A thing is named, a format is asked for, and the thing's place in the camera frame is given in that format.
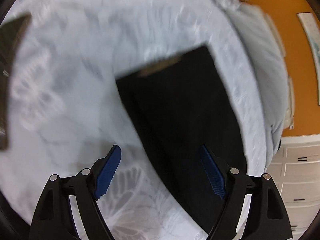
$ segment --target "folded black garment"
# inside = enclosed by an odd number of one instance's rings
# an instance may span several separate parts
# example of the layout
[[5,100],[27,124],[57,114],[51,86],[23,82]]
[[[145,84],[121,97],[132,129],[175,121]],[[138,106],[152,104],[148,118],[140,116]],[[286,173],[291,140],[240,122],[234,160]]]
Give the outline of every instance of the folded black garment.
[[152,64],[116,81],[159,177],[207,233],[223,208],[201,165],[206,144],[230,167],[246,172],[240,128],[207,49]]

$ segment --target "textured blue rubber pad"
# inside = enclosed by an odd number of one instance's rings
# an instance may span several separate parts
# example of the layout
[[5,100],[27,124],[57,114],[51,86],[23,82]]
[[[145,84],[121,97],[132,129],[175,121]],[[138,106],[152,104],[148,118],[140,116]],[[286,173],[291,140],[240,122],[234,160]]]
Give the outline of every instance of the textured blue rubber pad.
[[94,195],[97,199],[107,193],[110,182],[116,172],[116,169],[121,160],[121,149],[119,146],[116,146],[113,152],[111,152],[109,159],[104,165],[102,171],[97,177],[97,187],[94,192]]
[[200,149],[200,158],[204,171],[210,181],[212,190],[216,195],[224,199],[226,191],[223,176],[204,145],[202,145]]

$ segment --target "mattress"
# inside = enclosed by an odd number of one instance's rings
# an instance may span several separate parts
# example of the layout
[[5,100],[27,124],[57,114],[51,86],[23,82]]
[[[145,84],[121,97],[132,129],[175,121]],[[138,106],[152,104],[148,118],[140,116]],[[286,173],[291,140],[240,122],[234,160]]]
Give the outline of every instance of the mattress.
[[[266,163],[260,95],[226,15],[211,0],[17,0],[4,21],[25,11],[33,19],[13,66],[10,146],[0,154],[0,189],[12,208],[31,223],[51,174],[75,175],[117,144],[122,160],[98,201],[112,234],[205,239],[146,157],[115,79],[206,43],[240,125],[248,174],[260,176]],[[248,208],[246,198],[239,226]]]

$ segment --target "dark green object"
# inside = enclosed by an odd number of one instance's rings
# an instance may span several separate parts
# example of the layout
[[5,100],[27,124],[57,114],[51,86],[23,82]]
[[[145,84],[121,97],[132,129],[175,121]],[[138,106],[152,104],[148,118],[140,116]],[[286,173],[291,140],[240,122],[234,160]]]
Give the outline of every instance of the dark green object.
[[8,145],[7,138],[7,90],[15,52],[30,22],[31,14],[25,14],[0,26],[0,150]]

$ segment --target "white cabinet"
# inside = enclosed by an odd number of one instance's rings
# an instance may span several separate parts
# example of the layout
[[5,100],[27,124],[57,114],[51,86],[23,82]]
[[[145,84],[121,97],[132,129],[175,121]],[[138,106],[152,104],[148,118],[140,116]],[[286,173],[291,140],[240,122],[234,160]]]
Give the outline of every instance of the white cabinet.
[[294,240],[320,209],[320,142],[282,144],[267,172],[286,206]]

